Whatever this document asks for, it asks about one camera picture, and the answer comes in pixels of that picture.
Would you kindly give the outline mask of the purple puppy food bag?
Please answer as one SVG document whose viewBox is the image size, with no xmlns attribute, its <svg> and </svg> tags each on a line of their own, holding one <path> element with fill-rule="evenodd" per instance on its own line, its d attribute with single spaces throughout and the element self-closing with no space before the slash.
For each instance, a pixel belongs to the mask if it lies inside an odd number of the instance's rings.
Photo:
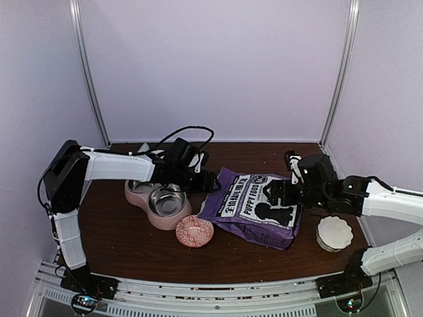
<svg viewBox="0 0 423 317">
<path fill-rule="evenodd" d="M 276 174 L 242 174 L 221 168 L 218 192 L 208 194 L 198 217 L 247 242 L 287 250 L 299 232 L 300 205 L 271 205 L 263 189 Z"/>
</svg>

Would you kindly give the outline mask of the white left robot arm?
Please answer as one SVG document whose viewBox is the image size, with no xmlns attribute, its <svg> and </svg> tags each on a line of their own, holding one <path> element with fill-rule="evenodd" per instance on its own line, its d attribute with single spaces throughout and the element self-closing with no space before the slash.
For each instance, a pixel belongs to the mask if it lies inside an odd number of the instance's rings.
<svg viewBox="0 0 423 317">
<path fill-rule="evenodd" d="M 118 153 L 83 147 L 66 141 L 40 177 L 38 188 L 46 191 L 41 201 L 52 222 L 56 243 L 71 269 L 69 282 L 80 293 L 89 293 L 95 279 L 81 267 L 87 266 L 79 229 L 83 188 L 97 180 L 131 180 L 179 187 L 187 194 L 214 193 L 221 189 L 215 172 L 204 170 L 209 154 L 201 147 L 178 138 L 169 149 L 146 149 Z"/>
</svg>

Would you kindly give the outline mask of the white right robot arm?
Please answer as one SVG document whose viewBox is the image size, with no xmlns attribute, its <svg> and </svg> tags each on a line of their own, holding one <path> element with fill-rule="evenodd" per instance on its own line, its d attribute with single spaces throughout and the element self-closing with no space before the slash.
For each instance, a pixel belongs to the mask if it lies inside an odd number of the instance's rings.
<svg viewBox="0 0 423 317">
<path fill-rule="evenodd" d="M 392 187 L 376 176 L 339 178 L 328 155 L 301 157 L 284 153 L 289 180 L 272 180 L 263 189 L 271 205 L 317 207 L 329 214 L 384 217 L 422 224 L 422 193 Z M 353 291 L 372 276 L 422 260 L 422 231 L 392 243 L 356 252 L 339 277 L 343 291 Z"/>
</svg>

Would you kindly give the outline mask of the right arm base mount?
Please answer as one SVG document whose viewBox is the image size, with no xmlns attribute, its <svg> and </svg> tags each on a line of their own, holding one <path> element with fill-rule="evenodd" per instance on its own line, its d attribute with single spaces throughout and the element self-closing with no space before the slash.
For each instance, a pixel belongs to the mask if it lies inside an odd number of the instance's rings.
<svg viewBox="0 0 423 317">
<path fill-rule="evenodd" d="M 365 251 L 366 249 L 355 251 L 348 258 L 346 267 L 342 273 L 320 277 L 316 280 L 321 299 L 358 292 L 363 288 L 373 285 L 372 278 L 364 273 L 361 268 L 362 257 Z"/>
</svg>

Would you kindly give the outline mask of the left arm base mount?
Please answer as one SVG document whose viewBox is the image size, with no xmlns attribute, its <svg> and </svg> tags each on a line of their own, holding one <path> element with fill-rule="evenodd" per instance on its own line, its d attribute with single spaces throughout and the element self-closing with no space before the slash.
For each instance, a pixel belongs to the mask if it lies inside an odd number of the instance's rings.
<svg viewBox="0 0 423 317">
<path fill-rule="evenodd" d="M 99 299 L 113 300 L 118 280 L 92 274 L 88 265 L 79 269 L 66 269 L 60 283 L 61 288 L 76 293 L 88 294 Z"/>
</svg>

